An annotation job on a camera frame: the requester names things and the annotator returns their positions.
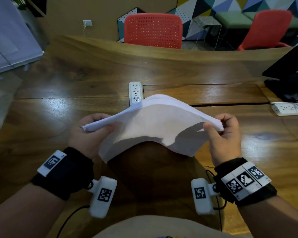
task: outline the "geometric patterned wall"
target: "geometric patterned wall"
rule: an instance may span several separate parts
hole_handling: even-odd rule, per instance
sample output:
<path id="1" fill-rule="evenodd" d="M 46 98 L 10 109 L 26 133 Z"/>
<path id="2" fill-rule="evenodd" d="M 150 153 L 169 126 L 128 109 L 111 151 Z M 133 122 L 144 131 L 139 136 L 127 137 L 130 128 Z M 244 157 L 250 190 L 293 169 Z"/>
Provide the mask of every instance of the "geometric patterned wall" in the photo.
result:
<path id="1" fill-rule="evenodd" d="M 178 15 L 183 23 L 183 38 L 187 40 L 203 39 L 206 31 L 191 21 L 197 16 L 214 16 L 217 12 L 240 11 L 256 12 L 267 9 L 290 10 L 298 18 L 298 0 L 178 0 L 177 7 L 168 13 Z M 137 13 L 137 8 L 128 12 Z M 123 41 L 122 17 L 118 19 L 119 41 Z M 298 45 L 298 36 L 294 45 Z"/>

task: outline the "chair backrest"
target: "chair backrest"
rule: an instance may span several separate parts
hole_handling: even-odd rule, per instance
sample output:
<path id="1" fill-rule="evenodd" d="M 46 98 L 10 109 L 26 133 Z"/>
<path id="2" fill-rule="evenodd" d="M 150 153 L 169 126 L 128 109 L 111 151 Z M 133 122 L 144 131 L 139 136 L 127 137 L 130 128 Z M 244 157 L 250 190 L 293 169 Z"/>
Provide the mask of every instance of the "chair backrest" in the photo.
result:
<path id="1" fill-rule="evenodd" d="M 243 49 L 252 47 L 275 47 L 285 35 L 292 14 L 288 10 L 264 10 L 258 12 L 243 40 Z"/>
<path id="2" fill-rule="evenodd" d="M 181 48 L 182 20 L 165 13 L 139 13 L 126 17 L 124 42 L 130 44 Z"/>

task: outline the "white towel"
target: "white towel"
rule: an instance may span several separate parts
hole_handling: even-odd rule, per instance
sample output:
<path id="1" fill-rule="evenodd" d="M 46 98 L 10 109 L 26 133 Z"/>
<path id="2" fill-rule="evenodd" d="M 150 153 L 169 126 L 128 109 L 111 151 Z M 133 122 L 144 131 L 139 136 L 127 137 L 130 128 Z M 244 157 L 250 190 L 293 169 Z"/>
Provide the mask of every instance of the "white towel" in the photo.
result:
<path id="1" fill-rule="evenodd" d="M 107 124 L 116 128 L 101 144 L 99 156 L 105 163 L 130 147 L 155 141 L 173 152 L 193 157 L 207 141 L 203 123 L 209 122 L 223 131 L 220 120 L 167 95 L 152 95 L 113 115 L 83 126 L 96 131 Z"/>

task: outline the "power strip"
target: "power strip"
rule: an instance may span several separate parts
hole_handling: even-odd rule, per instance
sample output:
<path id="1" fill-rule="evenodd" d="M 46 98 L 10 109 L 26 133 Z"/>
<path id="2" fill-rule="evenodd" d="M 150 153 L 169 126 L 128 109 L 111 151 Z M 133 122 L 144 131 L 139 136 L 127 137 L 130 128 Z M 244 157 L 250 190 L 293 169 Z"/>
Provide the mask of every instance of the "power strip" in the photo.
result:
<path id="1" fill-rule="evenodd" d="M 298 103 L 273 103 L 271 108 L 278 116 L 298 115 Z"/>
<path id="2" fill-rule="evenodd" d="M 144 91 L 140 82 L 129 83 L 129 104 L 130 106 L 139 103 L 144 99 Z"/>

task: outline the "finger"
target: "finger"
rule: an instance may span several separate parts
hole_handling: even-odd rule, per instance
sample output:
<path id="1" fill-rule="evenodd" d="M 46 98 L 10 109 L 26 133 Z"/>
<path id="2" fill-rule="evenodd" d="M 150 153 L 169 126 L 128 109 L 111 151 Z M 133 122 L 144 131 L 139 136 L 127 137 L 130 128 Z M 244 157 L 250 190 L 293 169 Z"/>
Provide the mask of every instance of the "finger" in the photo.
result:
<path id="1" fill-rule="evenodd" d="M 219 133 L 216 131 L 216 129 L 213 127 L 212 124 L 210 123 L 204 123 L 203 124 L 203 128 L 204 130 L 207 132 L 207 135 L 209 136 L 209 140 L 215 140 L 220 138 L 221 136 L 219 135 Z"/>
<path id="2" fill-rule="evenodd" d="M 86 124 L 93 123 L 95 121 L 102 120 L 102 119 L 108 118 L 110 116 L 111 115 L 108 115 L 108 114 L 91 114 L 91 115 L 88 115 L 88 116 L 83 117 L 78 122 L 78 125 L 79 126 L 84 126 Z"/>
<path id="3" fill-rule="evenodd" d="M 110 135 L 115 129 L 115 124 L 108 124 L 105 127 L 90 133 L 90 135 L 94 136 L 97 139 L 97 142 L 102 142 L 108 135 Z"/>
<path id="4" fill-rule="evenodd" d="M 234 115 L 219 114 L 215 118 L 223 122 L 224 128 L 238 128 L 238 120 Z"/>

